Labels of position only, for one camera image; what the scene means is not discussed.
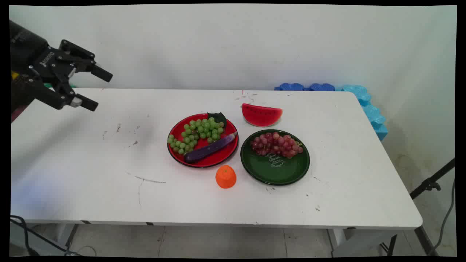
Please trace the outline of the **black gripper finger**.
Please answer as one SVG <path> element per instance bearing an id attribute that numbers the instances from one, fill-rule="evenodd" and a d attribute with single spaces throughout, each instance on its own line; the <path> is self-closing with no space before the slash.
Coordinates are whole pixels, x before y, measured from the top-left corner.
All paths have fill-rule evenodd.
<path id="1" fill-rule="evenodd" d="M 98 65 L 94 53 L 65 39 L 60 42 L 59 50 L 59 61 L 73 66 L 76 72 L 88 72 L 106 82 L 113 78 L 112 73 Z"/>
<path id="2" fill-rule="evenodd" d="M 68 83 L 60 84 L 58 91 L 55 91 L 47 88 L 38 76 L 21 75 L 21 77 L 26 94 L 54 109 L 61 110 L 65 106 L 70 106 L 95 111 L 99 105 L 98 102 L 86 96 L 76 94 Z"/>

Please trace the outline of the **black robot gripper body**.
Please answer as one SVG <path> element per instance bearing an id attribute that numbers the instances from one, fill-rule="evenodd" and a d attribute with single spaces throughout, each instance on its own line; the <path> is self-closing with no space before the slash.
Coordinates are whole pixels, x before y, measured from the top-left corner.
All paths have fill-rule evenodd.
<path id="1" fill-rule="evenodd" d="M 39 35 L 10 20 L 10 68 L 19 74 L 42 79 L 70 79 L 76 73 L 71 62 L 60 61 L 65 53 L 52 48 Z"/>

